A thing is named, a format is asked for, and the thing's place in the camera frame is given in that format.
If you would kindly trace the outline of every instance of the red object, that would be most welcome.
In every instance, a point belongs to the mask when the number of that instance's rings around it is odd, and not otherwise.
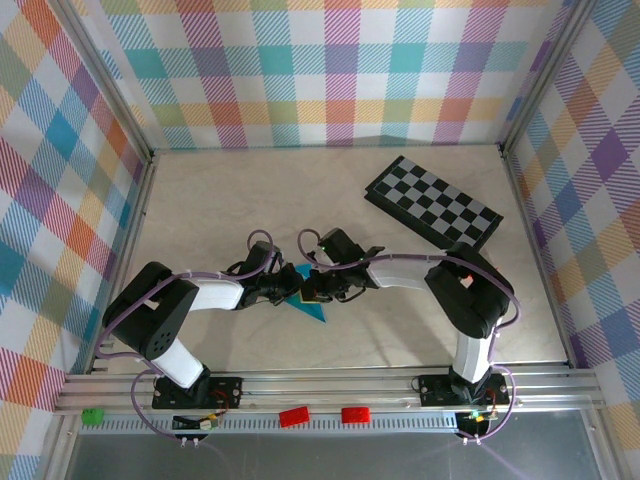
[[[342,423],[371,423],[371,410],[369,407],[343,408]]]
[[[300,425],[301,423],[309,423],[310,421],[311,415],[309,415],[309,409],[307,407],[280,412],[281,428],[292,427],[293,425]]]

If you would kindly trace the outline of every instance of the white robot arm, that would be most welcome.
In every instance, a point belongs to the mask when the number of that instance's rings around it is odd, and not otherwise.
[[[351,301],[367,289],[405,287],[432,291],[458,330],[455,360],[450,370],[453,392],[463,401],[473,402],[484,394],[483,385],[491,375],[489,360],[494,329],[507,311],[509,298],[504,289],[511,285],[479,253],[467,244],[455,244],[449,259],[459,261],[398,261],[379,255],[384,249],[373,247],[364,252],[340,229],[320,238],[317,247],[303,255],[315,268],[307,280],[284,263],[280,251],[265,242],[257,242],[247,259],[226,272],[227,279],[180,278],[172,281],[135,309],[113,329],[113,334],[171,380],[198,404],[207,394],[209,370],[176,338],[189,311],[217,308],[238,310],[250,307],[258,298],[279,305],[298,292],[303,300],[326,303]],[[472,283],[463,284],[472,265],[484,272],[472,275]],[[246,272],[264,269],[250,278],[233,280]],[[109,326],[127,308],[172,272],[158,262],[146,265],[118,298],[108,307],[103,324]],[[486,278],[493,277],[493,282]],[[503,288],[497,288],[495,281]],[[351,288],[361,290],[350,297]]]

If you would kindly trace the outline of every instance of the blue triangle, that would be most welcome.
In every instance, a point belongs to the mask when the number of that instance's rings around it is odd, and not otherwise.
[[[306,263],[304,265],[296,265],[296,271],[300,273],[305,279],[309,278],[309,272],[311,271],[311,265]],[[298,310],[312,316],[316,320],[320,320],[322,323],[327,323],[324,318],[324,311],[322,305],[319,303],[303,303],[300,298],[300,292],[296,293],[293,297],[285,300],[289,305]]]

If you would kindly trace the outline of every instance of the black and white checkerboard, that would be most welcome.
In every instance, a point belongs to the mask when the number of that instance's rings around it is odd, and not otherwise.
[[[503,219],[404,157],[367,187],[365,198],[442,249],[455,242],[479,249]]]

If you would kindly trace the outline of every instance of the checkered pattern wall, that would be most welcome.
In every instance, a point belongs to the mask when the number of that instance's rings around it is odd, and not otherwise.
[[[174,149],[494,143],[551,27],[544,19],[562,8],[561,0],[74,4],[153,143]]]
[[[601,0],[515,167],[581,366],[640,478],[640,1]]]
[[[0,479],[31,479],[142,162],[45,0],[0,0]]]

